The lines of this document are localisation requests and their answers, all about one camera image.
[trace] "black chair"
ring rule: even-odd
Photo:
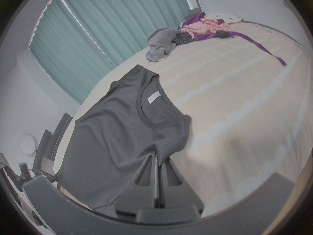
[[[45,130],[39,143],[35,160],[33,163],[33,172],[35,176],[43,174],[47,177],[54,177],[53,164],[55,155],[60,145],[61,139],[73,118],[65,113],[61,118],[53,135]]]

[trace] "clothing label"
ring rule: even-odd
[[[161,94],[159,93],[159,91],[156,91],[150,97],[148,97],[148,102],[152,104],[153,101],[156,100],[159,96],[161,96]]]

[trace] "bed sheet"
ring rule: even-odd
[[[62,160],[80,118],[139,64],[160,74],[168,98],[192,118],[186,147],[171,156],[205,203],[202,216],[222,210],[256,190],[274,172],[295,181],[312,146],[311,59],[288,37],[255,24],[236,23],[247,40],[212,38],[177,46],[163,61],[146,60],[148,48],[119,65],[92,90],[68,126],[54,161]]]

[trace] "green curtain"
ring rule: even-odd
[[[114,69],[61,0],[52,0],[44,11],[29,48],[48,75],[80,104]]]
[[[116,67],[147,47],[147,36],[177,27],[187,0],[64,0],[92,39]]]
[[[52,0],[30,49],[82,104],[100,79],[147,46],[149,34],[177,27],[188,10],[186,0]]]

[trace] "black cloth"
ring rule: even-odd
[[[218,30],[218,31],[216,31],[214,37],[228,38],[228,37],[234,37],[234,36],[232,36],[232,35],[231,35],[229,32],[227,32],[227,31]]]
[[[173,40],[172,42],[177,44],[177,45],[183,45],[183,44],[188,44],[193,41],[196,41],[195,38],[192,38],[192,36],[188,32],[184,33],[179,33]]]
[[[155,92],[161,96],[148,98]],[[151,152],[158,164],[184,148],[191,118],[167,98],[159,75],[135,66],[76,120],[58,180],[91,209],[113,203]]]

